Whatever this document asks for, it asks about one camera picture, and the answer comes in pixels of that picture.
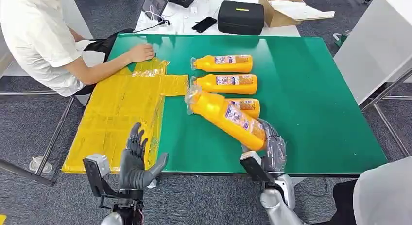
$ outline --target yellow bottle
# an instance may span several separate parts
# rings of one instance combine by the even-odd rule
[[[205,56],[200,59],[191,58],[192,70],[205,72],[250,73],[253,60],[251,55]]]
[[[213,75],[191,77],[190,85],[198,85],[203,91],[252,95],[258,89],[258,78],[253,74]]]
[[[226,99],[230,104],[236,106],[242,112],[253,118],[259,118],[260,102],[257,99]]]
[[[224,96],[193,86],[188,90],[185,102],[189,111],[201,115],[250,150],[258,151],[264,147],[266,133],[260,122],[230,104]]]

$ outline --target black case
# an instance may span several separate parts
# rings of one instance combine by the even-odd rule
[[[265,25],[263,5],[225,0],[218,15],[218,29],[221,32],[260,35]]]

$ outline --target white cloth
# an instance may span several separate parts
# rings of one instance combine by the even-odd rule
[[[34,79],[70,96],[85,85],[62,66],[80,56],[59,0],[1,0],[1,27],[10,52]]]
[[[353,191],[357,225],[412,224],[412,156],[362,173]]]

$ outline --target floor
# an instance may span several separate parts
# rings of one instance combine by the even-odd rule
[[[141,5],[139,0],[75,1],[95,38],[134,27]],[[334,19],[305,22],[298,26],[302,36],[322,37],[332,55],[337,51],[332,34],[353,28],[366,9],[363,0],[305,1],[320,10],[336,11]],[[44,87],[28,77],[0,79],[0,91],[35,89]],[[407,92],[412,92],[412,86],[403,84],[394,94]],[[0,158],[27,167],[32,156],[42,155],[67,101],[55,95],[1,98]],[[405,145],[411,147],[412,138],[408,134],[412,131],[412,104],[384,101],[381,106]],[[85,175],[64,174],[58,170],[70,148],[82,113],[83,109],[75,104],[51,154],[54,170],[47,176],[57,180],[53,187],[0,171],[0,214],[8,216],[6,225],[98,225],[107,214],[106,210],[97,208],[98,199],[93,197]],[[370,109],[365,117],[388,160],[401,159],[401,152],[377,113]],[[330,219],[335,212],[331,194],[333,186],[346,180],[305,179],[295,187],[295,212],[308,223]],[[117,187],[117,176],[111,175],[107,181],[112,187]],[[268,224],[258,200],[259,187],[249,177],[162,177],[157,188],[145,191],[145,224]]]

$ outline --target cardboard box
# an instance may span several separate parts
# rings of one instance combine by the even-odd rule
[[[259,0],[259,3],[263,5],[263,8],[265,10],[265,22],[268,25],[268,27],[289,26],[289,25],[297,25],[301,23],[275,10],[271,6],[269,1],[270,0]],[[289,0],[289,1],[303,2],[303,0]]]

